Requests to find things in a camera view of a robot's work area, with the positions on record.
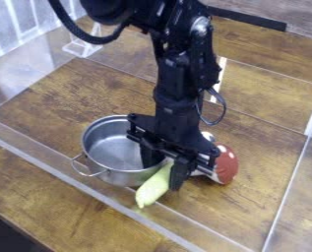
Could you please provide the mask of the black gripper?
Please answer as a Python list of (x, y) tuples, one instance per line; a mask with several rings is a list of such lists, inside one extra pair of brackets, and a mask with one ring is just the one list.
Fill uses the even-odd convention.
[(154, 116), (128, 115), (128, 138), (140, 145), (142, 166), (149, 168), (165, 158), (173, 158), (169, 188), (178, 191), (192, 172), (201, 167), (213, 169), (220, 150), (209, 142), (197, 126), (176, 121), (157, 121)]

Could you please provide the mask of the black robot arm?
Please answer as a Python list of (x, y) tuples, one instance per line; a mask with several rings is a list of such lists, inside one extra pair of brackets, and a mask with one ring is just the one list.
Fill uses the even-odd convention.
[(178, 190), (200, 165), (212, 169), (220, 150), (202, 137), (202, 97), (218, 81), (210, 16), (198, 0), (81, 0), (91, 19), (133, 25), (152, 37), (158, 66), (156, 114), (129, 114), (128, 138), (149, 166), (174, 158), (169, 188)]

